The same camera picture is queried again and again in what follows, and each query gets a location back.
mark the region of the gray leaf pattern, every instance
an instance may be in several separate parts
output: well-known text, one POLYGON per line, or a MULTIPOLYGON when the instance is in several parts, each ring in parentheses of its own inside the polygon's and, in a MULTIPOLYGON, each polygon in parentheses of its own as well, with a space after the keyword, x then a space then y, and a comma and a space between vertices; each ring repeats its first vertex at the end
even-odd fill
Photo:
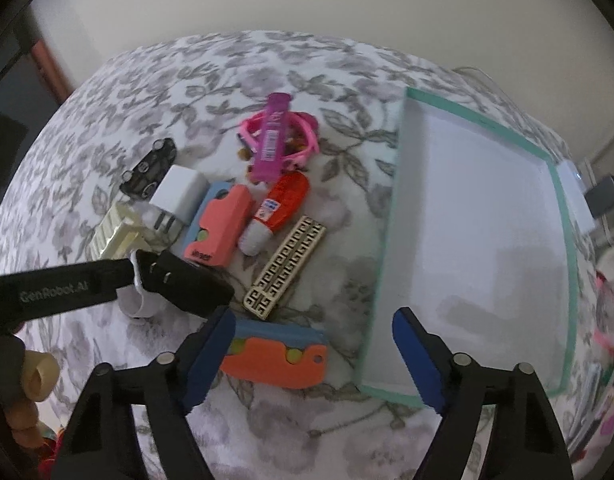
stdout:
MULTIPOLYGON (((405 86, 436 92, 517 129, 555 160, 566 155, 553 131, 538 122, 531 127, 474 81, 393 49, 301 32, 180 38, 109 60, 49 121, 0 208, 0 272, 84 261, 94 227, 113 202, 126 200, 118 192, 120 175, 158 138, 174 138, 180 163, 210 180, 246 182, 237 156, 239 123, 261 110, 270 92, 292 93, 294 109, 312 113, 320 126, 321 154, 309 162, 311 191, 303 210, 328 227, 336 256, 325 242, 274 319, 325 331, 327 381, 289 391, 220 373, 207 402, 190 415, 191 429, 219 480, 409 479, 436 430, 436 415, 371 399, 353 383, 378 272, 376 245, 366 240, 383 232, 389 211, 405 86), (360 229, 365 236, 358 236, 360 229)), ((284 234, 255 258, 237 255, 225 271, 236 290, 236 310, 284 234)), ((561 424, 571 423, 573 393, 586 373, 595 297, 588 279, 593 248, 577 232, 575 241, 579 341, 572 395, 554 404, 561 424)), ((30 322, 21 336, 28 348, 50 351, 60 362, 50 404, 65 424, 95 363, 144 365, 176 349, 198 324, 174 307, 132 321, 114 302, 30 322)), ((163 478, 144 410, 142 416, 138 432, 149 473, 163 478)), ((491 423, 491 410, 484 410, 468 474, 475 476, 482 463, 491 423)))

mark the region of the white wall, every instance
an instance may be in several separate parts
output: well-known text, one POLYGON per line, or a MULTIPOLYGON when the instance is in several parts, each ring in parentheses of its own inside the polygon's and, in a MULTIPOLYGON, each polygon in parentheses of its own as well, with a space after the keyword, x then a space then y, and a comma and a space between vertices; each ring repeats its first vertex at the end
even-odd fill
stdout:
POLYGON ((614 33, 589 0, 35 0, 32 10, 75 86, 143 44, 301 30, 478 66, 577 156, 614 128, 614 33))

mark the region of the finger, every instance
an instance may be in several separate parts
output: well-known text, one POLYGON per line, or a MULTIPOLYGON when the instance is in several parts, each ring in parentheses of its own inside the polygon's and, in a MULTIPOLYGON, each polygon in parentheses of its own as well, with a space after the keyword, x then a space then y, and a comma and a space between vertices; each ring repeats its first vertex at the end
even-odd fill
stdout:
POLYGON ((35 426, 26 430, 12 431, 11 434, 18 446, 26 449, 36 449, 44 444, 40 430, 35 426))
POLYGON ((15 402, 6 412, 7 424, 12 430, 26 430, 38 423, 38 406, 29 399, 15 402))

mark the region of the pink bracelet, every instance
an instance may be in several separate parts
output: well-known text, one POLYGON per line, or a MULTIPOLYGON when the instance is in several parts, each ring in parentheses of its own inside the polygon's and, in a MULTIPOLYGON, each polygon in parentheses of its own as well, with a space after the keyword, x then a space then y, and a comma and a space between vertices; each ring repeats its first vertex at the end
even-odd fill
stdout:
MULTIPOLYGON (((258 112, 241 123, 239 135, 254 153, 258 151, 259 143, 253 134, 260 130, 263 115, 264 112, 258 112)), ((318 137, 315 133, 318 131, 318 121, 316 117, 307 112, 289 112, 289 124, 297 127, 307 142, 307 147, 304 150, 294 153, 293 155, 283 156, 284 168, 291 171, 304 168, 309 158, 314 153, 320 153, 321 149, 318 146, 318 137)))

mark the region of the blue gripper pad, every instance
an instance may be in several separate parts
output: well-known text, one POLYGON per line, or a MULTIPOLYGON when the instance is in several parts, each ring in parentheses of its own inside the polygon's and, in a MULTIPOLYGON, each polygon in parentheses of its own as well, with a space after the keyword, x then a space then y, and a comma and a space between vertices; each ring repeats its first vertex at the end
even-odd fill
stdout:
MULTIPOLYGON (((199 332, 187 336, 187 339, 197 336, 195 349, 192 350, 197 351, 197 354, 191 366, 187 370, 182 370, 182 373, 187 374, 187 384, 180 398, 185 414, 205 400, 223 358, 229 350, 235 331, 236 317, 228 307, 224 306, 216 309, 199 332)), ((178 352, 181 352, 186 341, 178 352)))
POLYGON ((446 376, 436 367, 425 347, 429 334, 408 307, 399 308, 394 313, 391 333, 421 399, 426 405, 434 408, 436 413, 442 415, 447 403, 443 392, 446 376))

